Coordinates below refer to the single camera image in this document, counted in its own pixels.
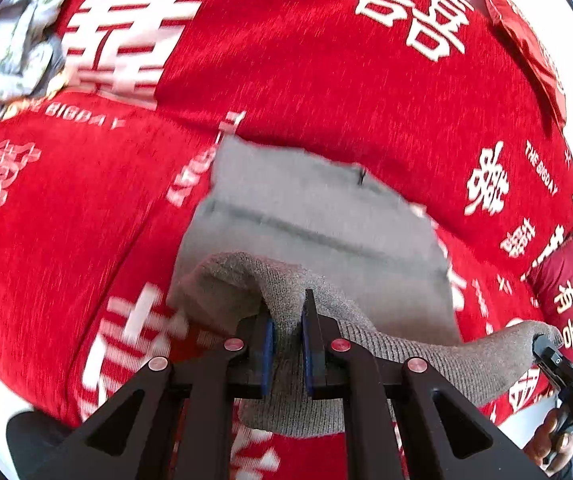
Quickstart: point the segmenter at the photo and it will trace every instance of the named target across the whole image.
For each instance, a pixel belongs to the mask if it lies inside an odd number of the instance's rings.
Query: pink rivet
[[[420,374],[422,372],[426,372],[427,369],[428,365],[426,364],[426,361],[424,361],[422,358],[413,357],[413,359],[409,359],[409,370],[411,370],[412,372]]]
[[[224,341],[224,348],[231,352],[242,350],[244,348],[244,341],[237,337],[231,337]]]
[[[330,347],[333,350],[335,350],[335,352],[346,352],[347,350],[351,349],[351,341],[342,339],[340,337],[338,339],[333,339],[333,342],[330,344]]]

